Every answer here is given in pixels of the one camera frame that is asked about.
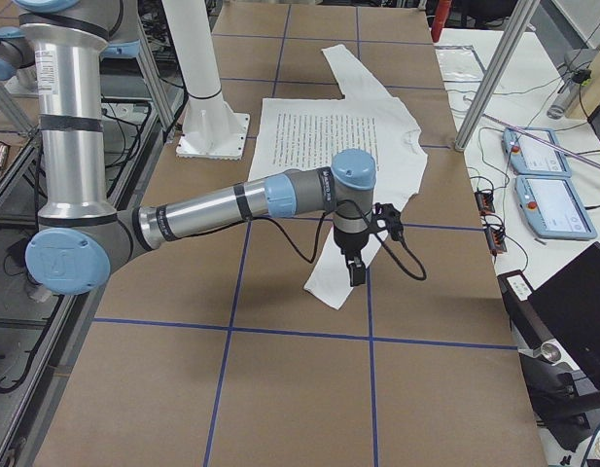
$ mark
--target metal frame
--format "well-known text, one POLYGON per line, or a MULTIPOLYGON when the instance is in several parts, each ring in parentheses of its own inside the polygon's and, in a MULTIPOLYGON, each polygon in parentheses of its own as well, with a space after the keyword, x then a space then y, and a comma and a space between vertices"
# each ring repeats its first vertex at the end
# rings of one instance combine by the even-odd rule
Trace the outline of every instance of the metal frame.
POLYGON ((17 102, 12 99, 10 93, 0 82, 0 110, 12 122, 21 136, 30 137, 34 134, 36 128, 29 121, 25 112, 20 108, 17 102))
POLYGON ((492 94, 498 86, 503 73, 509 65, 513 52, 517 47, 522 34, 526 30, 531 17, 535 10, 540 5, 541 0, 519 0, 513 11, 513 15, 509 21, 507 29, 501 37, 496 52, 492 56, 492 60, 487 67, 487 73, 478 88, 475 95, 475 100, 471 104, 471 108, 466 114, 466 118, 462 123, 457 138, 455 139, 454 148, 456 151, 463 152, 466 146, 473 137, 478 122, 483 116, 483 112, 487 108, 487 104, 492 98, 492 94))

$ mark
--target white desk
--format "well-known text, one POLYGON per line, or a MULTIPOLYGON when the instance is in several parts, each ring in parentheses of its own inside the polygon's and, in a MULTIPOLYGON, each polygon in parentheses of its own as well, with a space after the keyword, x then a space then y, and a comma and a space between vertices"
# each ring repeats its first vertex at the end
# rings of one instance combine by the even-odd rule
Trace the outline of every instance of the white desk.
MULTIPOLYGON (((487 66, 498 45, 501 34, 497 31, 447 29, 442 33, 439 45, 473 46, 481 63, 487 66)), ((551 81, 552 83, 524 94, 495 95, 485 113, 516 126, 541 126, 560 130, 557 133, 560 144, 574 152, 600 149, 600 141, 589 125, 561 130, 583 123, 583 121, 566 119, 556 121, 547 117, 546 110, 554 100, 554 95, 548 97, 552 92, 556 92, 562 83, 558 78, 559 74, 537 36, 534 33, 526 33, 516 49, 501 83, 496 89, 496 93, 525 91, 551 81), (539 115, 531 124, 531 120, 538 112, 539 115)), ((466 100, 465 96, 468 99, 474 97, 473 92, 462 93, 461 91, 474 91, 478 88, 478 84, 445 83, 445 86, 447 90, 451 90, 449 101, 455 124, 459 127, 465 116, 465 111, 470 106, 470 102, 466 100)), ((481 120, 479 127, 483 126, 503 129, 487 119, 481 120)), ((501 147, 501 138, 502 134, 499 131, 483 130, 479 144, 479 129, 477 129, 465 152, 468 167, 473 167, 473 169, 469 169, 471 176, 476 175, 476 169, 480 175, 492 180, 496 187, 504 184, 504 176, 484 163, 482 157, 484 154, 486 161, 501 169, 506 169, 507 160, 501 147)), ((592 159, 600 162, 600 155, 594 156, 592 159)), ((582 162, 574 160, 568 160, 568 162, 573 170, 572 181, 584 205, 600 204, 600 170, 582 162)), ((507 173, 511 178, 511 182, 506 190, 498 190, 495 193, 494 204, 498 215, 505 221, 507 234, 517 240, 527 251, 529 264, 525 274, 533 287, 537 288, 578 256, 591 242, 544 240, 546 245, 542 245, 536 240, 519 208, 514 191, 515 175, 510 168, 507 173)), ((484 183, 486 182, 480 183, 482 188, 488 186, 484 183)), ((473 180, 473 186, 476 186, 476 180, 473 180)), ((588 212, 598 232, 596 240, 600 242, 600 209, 588 212)), ((499 255, 495 264, 497 274, 514 269, 523 269, 525 265, 524 254, 511 241, 507 240, 507 242, 508 253, 499 255)), ((547 430, 541 430, 540 436, 545 445, 548 464, 558 464, 564 455, 570 454, 554 441, 547 430)), ((573 455, 571 465, 580 465, 587 443, 588 440, 581 443, 577 454, 573 455)))

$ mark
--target blue tape line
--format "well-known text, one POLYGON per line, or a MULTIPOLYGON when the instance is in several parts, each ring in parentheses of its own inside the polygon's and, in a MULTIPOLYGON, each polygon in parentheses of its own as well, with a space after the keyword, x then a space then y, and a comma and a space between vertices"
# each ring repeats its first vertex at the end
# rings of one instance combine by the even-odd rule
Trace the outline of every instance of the blue tape line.
POLYGON ((273 81, 273 90, 271 91, 271 97, 276 96, 276 88, 278 87, 278 78, 280 77, 280 64, 282 63, 282 54, 284 53, 284 43, 287 37, 287 30, 289 29, 289 18, 291 17, 291 5, 287 9, 287 19, 284 22, 284 32, 282 33, 282 45, 280 46, 280 55, 278 56, 278 64, 276 66, 276 78, 273 81))
POLYGON ((419 339, 398 339, 398 338, 373 338, 376 342, 390 343, 412 343, 417 345, 431 345, 437 347, 464 347, 464 348, 485 348, 488 350, 517 350, 515 345, 499 345, 496 343, 473 343, 473 342, 450 342, 450 341, 424 341, 419 339))
POLYGON ((379 438, 377 436, 377 389, 375 384, 375 348, 373 340, 373 309, 371 268, 367 269, 367 310, 369 315, 369 359, 371 368, 371 418, 373 429, 373 467, 379 467, 379 438))
POLYGON ((353 336, 350 334, 310 333, 303 331, 285 331, 283 329, 259 329, 259 328, 232 328, 236 333, 249 334, 271 334, 275 336, 293 336, 299 338, 340 339, 344 341, 368 341, 366 336, 353 336))
MULTIPOLYGON (((122 318, 94 318, 94 322, 100 323, 113 323, 113 324, 135 324, 143 326, 160 326, 167 328, 193 328, 202 329, 209 331, 233 331, 237 333, 247 334, 273 334, 279 336, 296 336, 304 338, 317 338, 317 339, 339 339, 345 341, 368 341, 368 336, 354 336, 347 334, 329 334, 329 333, 310 333, 303 331, 285 331, 280 329, 260 329, 260 328, 247 328, 247 327, 229 327, 229 326, 216 326, 209 324, 195 324, 195 323, 175 323, 167 321, 146 321, 139 319, 122 319, 122 318)), ((453 342, 453 341, 424 341, 414 339, 399 339, 399 338, 381 338, 373 337, 374 341, 378 342, 390 342, 390 343, 410 343, 420 345, 434 345, 434 346, 446 346, 446 347, 470 347, 470 348, 488 348, 496 350, 517 350, 516 346, 512 345, 500 345, 494 343, 472 343, 472 342, 453 342)))
POLYGON ((238 37, 241 39, 282 39, 282 36, 266 36, 264 34, 229 34, 227 32, 213 32, 213 37, 238 37))
POLYGON ((148 321, 143 319, 123 319, 123 318, 101 318, 93 319, 95 323, 113 323, 113 324, 139 324, 142 326, 160 326, 166 328, 191 328, 203 329, 207 331, 227 331, 228 326, 215 326, 213 324, 179 323, 172 321, 148 321))
POLYGON ((211 458, 211 449, 213 448, 213 437, 215 435, 215 424, 218 418, 218 409, 220 408, 220 400, 222 398, 222 387, 224 386, 224 376, 226 374, 226 366, 229 360, 230 352, 230 339, 232 338, 232 325, 234 324, 234 316, 237 311, 237 304, 239 303, 239 293, 241 291, 241 282, 243 280, 243 269, 245 267, 245 259, 248 255, 248 244, 250 243, 250 231, 252 225, 248 224, 248 228, 245 233, 245 239, 243 241, 243 253, 241 254, 241 262, 239 263, 239 274, 237 277, 237 283, 234 289, 234 298, 232 300, 232 312, 230 314, 229 330, 226 336, 226 343, 224 345, 224 356, 222 357, 222 366, 220 367, 220 377, 218 378, 218 387, 215 391, 215 402, 213 404, 213 412, 211 413, 211 424, 209 426, 209 436, 206 442, 206 451, 204 453, 203 467, 208 467, 209 460, 211 458))
POLYGON ((247 81, 248 83, 270 83, 273 84, 273 80, 263 80, 259 78, 224 78, 220 77, 220 81, 247 81))
POLYGON ((356 7, 356 48, 358 49, 358 59, 360 59, 360 10, 356 7))
MULTIPOLYGON (((356 7, 356 15, 358 14, 359 7, 356 7)), ((332 37, 295 37, 295 36, 266 36, 262 34, 228 34, 228 33, 213 33, 212 36, 220 36, 220 37, 237 37, 237 38, 257 38, 257 39, 288 39, 293 41, 324 41, 324 42, 360 42, 363 44, 399 44, 402 46, 434 46, 434 44, 430 42, 416 42, 416 41, 378 41, 378 40, 359 40, 356 39, 354 41, 353 38, 332 38, 332 37)))

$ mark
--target aluminum arm tube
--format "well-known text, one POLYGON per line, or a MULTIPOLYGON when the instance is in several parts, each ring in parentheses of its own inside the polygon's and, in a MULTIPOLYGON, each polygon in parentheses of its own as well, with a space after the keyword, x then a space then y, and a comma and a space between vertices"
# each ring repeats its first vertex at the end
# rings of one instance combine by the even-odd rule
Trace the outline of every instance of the aluminum arm tube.
POLYGON ((475 100, 471 105, 466 118, 457 133, 454 147, 456 151, 464 151, 471 140, 475 128, 478 125, 481 115, 485 111, 487 104, 492 98, 494 90, 499 84, 507 65, 512 58, 513 52, 520 42, 520 38, 531 17, 535 13, 540 0, 519 0, 509 20, 507 29, 501 37, 501 42, 492 56, 492 61, 487 67, 487 72, 483 77, 483 82, 478 88, 475 100))
POLYGON ((137 212, 139 229, 151 249, 166 241, 201 234, 254 216, 292 217, 335 210, 335 181, 329 167, 290 171, 240 183, 198 198, 137 212))

